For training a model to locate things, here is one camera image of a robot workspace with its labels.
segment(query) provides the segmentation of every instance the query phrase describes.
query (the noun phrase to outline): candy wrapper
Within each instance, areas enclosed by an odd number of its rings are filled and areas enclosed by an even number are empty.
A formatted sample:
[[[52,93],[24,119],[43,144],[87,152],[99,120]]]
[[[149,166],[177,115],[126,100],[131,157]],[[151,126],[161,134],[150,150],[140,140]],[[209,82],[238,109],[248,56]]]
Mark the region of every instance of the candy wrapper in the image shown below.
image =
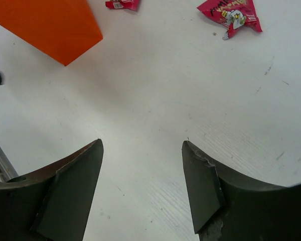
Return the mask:
[[[106,2],[109,9],[130,9],[137,11],[139,0],[110,0]]]
[[[227,27],[224,40],[232,38],[242,26],[262,32],[253,0],[207,0],[197,9],[209,19]]]

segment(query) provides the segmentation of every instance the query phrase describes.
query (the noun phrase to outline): scratch mark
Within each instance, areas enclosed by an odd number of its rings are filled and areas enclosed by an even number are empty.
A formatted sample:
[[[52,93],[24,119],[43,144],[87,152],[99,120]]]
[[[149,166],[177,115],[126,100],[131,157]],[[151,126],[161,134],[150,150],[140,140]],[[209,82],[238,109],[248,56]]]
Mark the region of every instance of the scratch mark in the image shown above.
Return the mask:
[[[255,92],[255,94],[258,94],[260,90],[261,90],[261,86],[260,86],[260,88]]]
[[[276,158],[276,160],[278,161],[283,155],[284,155],[284,152],[282,152],[282,153]]]
[[[274,57],[275,57],[275,56],[273,56],[273,58],[271,59],[270,67],[267,69],[267,71],[264,73],[264,75],[267,75],[267,74],[270,72],[270,70],[271,70],[271,68],[272,68],[272,66],[273,66],[273,60],[274,60]]]
[[[118,186],[116,186],[116,187],[118,188],[118,190],[119,190],[119,191],[121,191],[121,192],[122,192],[122,190],[121,190],[121,189],[120,189]],[[124,193],[122,192],[122,194],[124,194]]]

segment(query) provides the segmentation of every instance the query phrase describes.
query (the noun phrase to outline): white table surface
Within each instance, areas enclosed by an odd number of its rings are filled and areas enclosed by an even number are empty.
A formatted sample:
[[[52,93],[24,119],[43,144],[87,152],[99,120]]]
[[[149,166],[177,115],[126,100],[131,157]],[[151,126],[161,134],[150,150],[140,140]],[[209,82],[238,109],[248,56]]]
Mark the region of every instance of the white table surface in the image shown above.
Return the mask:
[[[256,0],[264,32],[228,41],[202,1],[90,0],[104,40],[67,67],[0,27],[0,145],[17,172],[103,140],[85,241],[198,240],[187,139],[251,177],[301,182],[301,1]]]

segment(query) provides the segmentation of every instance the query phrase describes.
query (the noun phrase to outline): orange box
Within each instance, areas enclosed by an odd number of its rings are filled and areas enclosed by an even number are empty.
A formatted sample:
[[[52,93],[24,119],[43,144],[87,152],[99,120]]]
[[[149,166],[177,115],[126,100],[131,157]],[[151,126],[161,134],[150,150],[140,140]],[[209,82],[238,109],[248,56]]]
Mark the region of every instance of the orange box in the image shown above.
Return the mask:
[[[0,25],[64,65],[102,40],[86,0],[0,0]]]

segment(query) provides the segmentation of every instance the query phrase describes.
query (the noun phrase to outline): cartoon logo on wrapper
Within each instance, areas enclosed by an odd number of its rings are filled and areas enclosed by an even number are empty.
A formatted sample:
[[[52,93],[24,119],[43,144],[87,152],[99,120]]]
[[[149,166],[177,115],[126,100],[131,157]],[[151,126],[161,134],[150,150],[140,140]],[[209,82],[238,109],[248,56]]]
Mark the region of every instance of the cartoon logo on wrapper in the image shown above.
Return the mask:
[[[233,30],[243,26],[246,20],[246,16],[239,10],[232,10],[230,12],[223,10],[222,16],[225,17],[229,29],[232,28]],[[229,39],[228,32],[225,33],[223,39]]]
[[[227,28],[224,40],[232,38],[242,26],[262,32],[253,0],[207,0],[197,8],[205,16]]]

